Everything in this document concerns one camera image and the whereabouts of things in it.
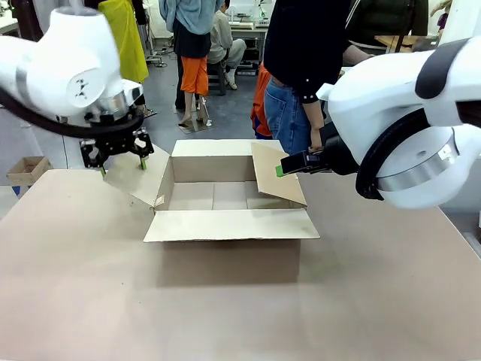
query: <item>blue jeans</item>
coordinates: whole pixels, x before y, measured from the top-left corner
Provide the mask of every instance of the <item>blue jeans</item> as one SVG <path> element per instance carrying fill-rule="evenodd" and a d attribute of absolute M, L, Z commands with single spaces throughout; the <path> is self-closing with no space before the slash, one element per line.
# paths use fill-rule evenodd
<path fill-rule="evenodd" d="M 293 88 L 269 81 L 264 95 L 265 116 L 274 139 L 289 155 L 310 147 L 310 123 Z"/>

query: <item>black sweater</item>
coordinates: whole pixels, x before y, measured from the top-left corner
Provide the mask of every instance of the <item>black sweater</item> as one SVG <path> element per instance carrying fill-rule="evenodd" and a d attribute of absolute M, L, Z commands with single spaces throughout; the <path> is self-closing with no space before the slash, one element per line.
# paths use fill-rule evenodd
<path fill-rule="evenodd" d="M 318 100 L 343 64 L 350 0 L 277 0 L 265 42 L 264 64 L 303 103 Z"/>
<path fill-rule="evenodd" d="M 84 0 L 84 4 L 88 8 L 98 10 L 98 5 L 103 1 L 104 0 Z M 132 0 L 132 4 L 134 5 L 135 17 L 137 19 L 138 25 L 146 25 L 147 17 L 145 16 L 145 10 L 142 5 L 142 0 Z"/>

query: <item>jeans pocket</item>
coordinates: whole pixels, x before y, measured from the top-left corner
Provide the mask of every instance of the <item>jeans pocket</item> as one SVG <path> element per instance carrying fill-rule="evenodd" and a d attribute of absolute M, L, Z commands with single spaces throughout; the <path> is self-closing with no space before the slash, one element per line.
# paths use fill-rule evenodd
<path fill-rule="evenodd" d="M 276 138 L 277 131 L 279 130 L 280 120 L 284 115 L 286 109 L 286 102 L 272 96 L 268 91 L 264 96 L 264 109 L 265 117 L 268 120 L 269 130 Z"/>

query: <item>white shoe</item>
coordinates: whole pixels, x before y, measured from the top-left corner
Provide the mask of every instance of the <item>white shoe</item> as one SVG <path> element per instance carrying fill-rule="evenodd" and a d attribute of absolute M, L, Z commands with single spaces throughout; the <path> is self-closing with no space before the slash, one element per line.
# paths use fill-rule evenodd
<path fill-rule="evenodd" d="M 225 73 L 225 79 L 232 90 L 237 90 L 237 85 L 235 84 L 235 69 L 231 69 Z"/>

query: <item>gray hoodie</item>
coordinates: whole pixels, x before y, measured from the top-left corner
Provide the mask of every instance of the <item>gray hoodie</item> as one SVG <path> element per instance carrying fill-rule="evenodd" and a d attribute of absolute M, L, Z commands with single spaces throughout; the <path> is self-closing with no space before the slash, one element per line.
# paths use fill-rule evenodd
<path fill-rule="evenodd" d="M 192 34 L 204 35 L 212 29 L 213 15 L 223 3 L 224 0 L 159 0 L 159 9 L 169 32 L 174 31 L 177 18 Z"/>

